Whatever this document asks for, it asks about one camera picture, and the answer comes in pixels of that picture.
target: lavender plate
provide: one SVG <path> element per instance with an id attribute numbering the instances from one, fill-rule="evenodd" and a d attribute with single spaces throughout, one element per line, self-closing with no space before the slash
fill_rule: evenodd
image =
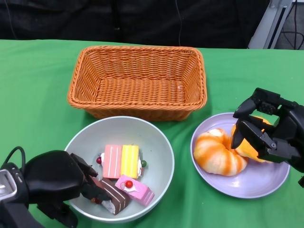
<path id="1" fill-rule="evenodd" d="M 193 158 L 195 142 L 201 133 L 214 128 L 222 128 L 230 134 L 232 126 L 237 121 L 232 115 L 233 113 L 214 115 L 197 127 L 190 145 L 193 164 L 208 184 L 227 195 L 244 199 L 266 196 L 277 190 L 286 180 L 290 168 L 287 163 L 259 163 L 249 159 L 247 167 L 241 173 L 226 177 L 205 172 Z"/>

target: black cable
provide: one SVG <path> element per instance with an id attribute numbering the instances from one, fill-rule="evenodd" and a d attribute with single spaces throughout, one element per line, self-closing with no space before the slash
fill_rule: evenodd
<path id="1" fill-rule="evenodd" d="M 15 38 L 15 39 L 18 39 L 17 36 L 16 36 L 16 33 L 15 33 L 15 31 L 14 31 L 14 28 L 13 28 L 13 23 L 12 23 L 11 16 L 10 16 L 10 11 L 9 11 L 9 10 L 10 10 L 10 9 L 9 9 L 9 5 L 8 5 L 8 3 L 6 2 L 6 0 L 4 0 L 4 3 L 5 3 L 5 6 L 6 6 L 6 9 L 7 9 L 7 11 L 8 11 L 8 15 L 9 15 L 10 30 L 11 30 L 11 32 L 12 32 L 14 38 Z"/>
<path id="2" fill-rule="evenodd" d="M 294 50 L 296 50 L 296 34 L 297 34 L 297 27 L 296 27 L 296 10 L 297 10 L 297 6 L 298 6 L 298 0 L 295 0 L 295 2 L 294 2 L 295 4 L 295 8 L 294 8 Z"/>
<path id="3" fill-rule="evenodd" d="M 288 42 L 288 43 L 290 44 L 290 46 L 294 49 L 293 44 L 290 42 L 290 40 L 288 39 L 288 37 L 287 37 L 286 34 L 285 34 L 284 27 L 282 28 L 282 33 L 283 33 L 284 37 L 286 38 L 287 42 Z"/>
<path id="4" fill-rule="evenodd" d="M 181 41 L 182 19 L 181 19 L 181 14 L 180 14 L 179 6 L 177 5 L 177 0 L 175 0 L 175 6 L 176 6 L 177 13 L 179 15 L 179 19 L 180 19 L 179 46 L 181 46 L 181 42 L 180 41 Z"/>
<path id="5" fill-rule="evenodd" d="M 301 46 L 302 46 L 303 43 L 304 43 L 304 34 L 303 34 L 303 33 L 301 33 L 301 32 L 295 33 L 294 31 L 283 31 L 282 33 L 284 34 L 285 37 L 286 37 L 285 33 L 294 34 L 295 36 L 296 36 L 296 34 L 297 34 L 297 35 L 301 35 L 301 36 L 302 36 L 302 42 L 301 42 L 301 44 L 299 45 L 298 48 L 296 48 L 296 47 L 294 48 L 294 50 L 300 50 Z"/>
<path id="6" fill-rule="evenodd" d="M 3 164 L 8 163 L 8 161 L 10 160 L 11 156 L 17 151 L 20 150 L 21 152 L 21 157 L 22 157 L 22 166 L 21 166 L 21 172 L 22 174 L 24 174 L 25 171 L 25 152 L 24 149 L 21 146 L 16 146 L 7 156 L 7 158 L 5 159 Z"/>
<path id="7" fill-rule="evenodd" d="M 289 13 L 288 13 L 286 19 L 289 17 L 289 15 L 290 15 L 290 13 L 291 13 L 291 11 L 293 10 L 294 7 L 295 7 L 295 5 L 293 4 L 293 6 L 292 6 L 292 7 L 290 8 L 290 10 L 289 10 Z"/>

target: plate rim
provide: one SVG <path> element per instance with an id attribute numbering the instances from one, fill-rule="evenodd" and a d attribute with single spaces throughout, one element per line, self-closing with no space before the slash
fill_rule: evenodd
<path id="1" fill-rule="evenodd" d="M 271 191 L 269 191 L 269 192 L 267 192 L 267 193 L 264 193 L 264 194 L 257 195 L 257 196 L 245 196 L 245 197 L 243 197 L 243 196 L 238 196 L 238 194 L 227 193 L 227 192 L 225 192 L 224 190 L 221 190 L 221 189 L 219 189 L 218 187 L 213 186 L 212 184 L 210 184 L 210 183 L 205 179 L 205 177 L 202 176 L 202 174 L 200 173 L 199 165 L 198 165 L 197 162 L 195 161 L 195 159 L 194 159 L 194 157 L 193 157 L 193 151 L 192 151 L 192 145 L 193 145 L 193 141 L 194 141 L 194 136 L 195 136 L 196 132 L 198 131 L 198 129 L 199 129 L 206 121 L 208 121 L 209 119 L 212 119 L 212 118 L 214 118 L 214 117 L 216 117 L 216 116 L 219 116 L 219 115 L 227 115 L 227 114 L 233 115 L 234 113 L 219 113 L 219 114 L 216 114 L 216 115 L 212 115 L 212 116 L 210 116 L 209 118 L 207 118 L 206 120 L 204 120 L 203 122 L 201 122 L 201 123 L 197 126 L 197 128 L 195 129 L 195 131 L 193 132 L 192 137 L 191 137 L 191 142 L 190 142 L 190 154 L 191 154 L 192 162 L 193 162 L 193 164 L 194 164 L 194 166 L 195 166 L 196 171 L 199 173 L 199 175 L 204 179 L 204 181 L 205 181 L 208 185 L 210 185 L 211 187 L 215 188 L 216 190 L 218 190 L 218 191 L 220 191 L 220 192 L 222 192 L 222 193 L 224 193 L 224 194 L 226 194 L 226 195 L 232 196 L 232 197 L 236 197 L 236 198 L 240 198 L 240 199 L 256 199 L 256 198 L 260 198 L 260 197 L 267 196 L 267 195 L 269 195 L 269 194 L 275 192 L 278 188 L 280 188 L 280 187 L 282 186 L 282 184 L 286 181 L 286 179 L 287 179 L 287 177 L 288 177 L 288 175 L 289 175 L 290 165 L 287 164 L 287 163 L 283 164 L 283 165 L 287 165 L 287 172 L 286 172 L 286 175 L 284 176 L 282 182 L 281 182 L 277 187 L 275 187 L 273 190 L 271 190 Z"/>
<path id="2" fill-rule="evenodd" d="M 166 135 L 158 128 L 156 127 L 154 124 L 146 121 L 146 120 L 143 120 L 143 119 L 140 119 L 140 118 L 137 118 L 137 117 L 132 117 L 132 116 L 124 116 L 124 115 L 121 115 L 121 116 L 113 116 L 113 117 L 108 117 L 108 118 L 104 118 L 104 119 L 100 119 L 100 120 L 97 120 L 91 124 L 89 124 L 88 126 L 84 127 L 83 129 L 81 129 L 71 140 L 70 142 L 67 144 L 67 146 L 65 147 L 65 151 L 67 151 L 67 148 L 70 146 L 70 144 L 72 143 L 72 141 L 81 133 L 83 132 L 84 130 L 86 130 L 87 128 L 89 128 L 90 126 L 98 123 L 98 122 L 101 122 L 101 121 L 106 121 L 106 120 L 109 120 L 109 119 L 118 119 L 118 118 L 128 118 L 128 119 L 135 119 L 135 120 L 138 120 L 138 121 L 142 121 L 150 126 L 152 126 L 153 128 L 155 128 L 163 137 L 164 139 L 166 140 L 167 144 L 169 145 L 169 148 L 170 148 L 170 151 L 171 151 L 171 156 L 172 156 L 172 170 L 171 170 L 171 174 L 170 174 L 170 178 L 169 178 L 169 181 L 168 181 L 168 184 L 166 185 L 164 191 L 161 193 L 161 195 L 152 203 L 150 204 L 149 206 L 145 207 L 142 211 L 140 212 L 137 212 L 136 214 L 133 214 L 133 215 L 129 215 L 129 216 L 126 216 L 124 218 L 101 218 L 101 217 L 97 217 L 97 216 L 94 216 L 94 215 L 91 215 L 89 213 L 86 213 L 84 212 L 82 209 L 80 209 L 78 206 L 76 206 L 74 203 L 73 203 L 73 199 L 70 199 L 68 202 L 70 203 L 70 205 L 76 210 L 78 211 L 79 213 L 81 213 L 82 215 L 90 218 L 90 219 L 94 219 L 96 221 L 100 221 L 100 222 L 105 222 L 105 223 L 123 223 L 123 222 L 129 222 L 129 221 L 133 221 L 133 220 L 136 220 L 142 216 L 144 216 L 145 214 L 147 214 L 148 212 L 150 212 L 160 201 L 161 199 L 163 198 L 163 196 L 166 194 L 171 182 L 172 182 L 172 179 L 173 179 L 173 175 L 174 175 L 174 169 L 175 169 L 175 158 L 174 158 L 174 151 L 173 151 L 173 148 L 172 148 L 172 145 L 170 143 L 170 141 L 168 140 L 168 138 L 166 137 Z"/>

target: orange bread roll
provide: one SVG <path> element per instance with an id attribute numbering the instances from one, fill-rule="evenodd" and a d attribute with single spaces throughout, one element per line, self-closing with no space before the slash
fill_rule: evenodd
<path id="1" fill-rule="evenodd" d="M 194 148 L 194 159 L 209 173 L 233 176 L 245 169 L 247 158 L 231 149 L 231 137 L 216 128 L 201 134 Z"/>
<path id="2" fill-rule="evenodd" d="M 266 120 L 262 117 L 258 117 L 258 118 L 263 119 L 264 123 L 270 124 L 270 122 L 268 120 Z M 236 130 L 236 126 L 233 125 L 232 130 L 231 130 L 231 135 L 233 135 L 235 130 Z M 255 161 L 258 161 L 258 162 L 271 163 L 271 161 L 269 162 L 269 161 L 265 161 L 265 160 L 257 158 L 257 156 L 258 156 L 257 151 L 250 145 L 250 143 L 246 139 L 244 139 L 243 142 L 240 144 L 240 146 L 237 147 L 235 150 L 239 155 L 241 155 L 243 157 L 248 157 L 248 158 L 251 158 L 251 159 L 253 159 Z"/>

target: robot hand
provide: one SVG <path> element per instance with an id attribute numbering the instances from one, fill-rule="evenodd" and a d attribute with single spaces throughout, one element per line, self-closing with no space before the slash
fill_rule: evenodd
<path id="1" fill-rule="evenodd" d="M 262 119 L 251 116 L 256 109 L 279 118 L 274 125 L 266 124 Z M 233 117 L 238 121 L 231 148 L 237 148 L 246 139 L 258 152 L 258 158 L 287 162 L 299 172 L 304 172 L 304 106 L 257 88 Z M 304 177 L 299 184 L 304 188 Z"/>
<path id="2" fill-rule="evenodd" d="M 22 154 L 22 169 L 8 163 L 16 150 Z M 29 204 L 37 204 L 51 219 L 75 228 L 78 220 L 63 201 L 82 194 L 91 200 L 110 200 L 106 191 L 98 187 L 98 174 L 82 158 L 66 151 L 49 151 L 25 163 L 25 153 L 16 147 L 0 169 L 0 227 L 41 228 L 28 212 Z"/>

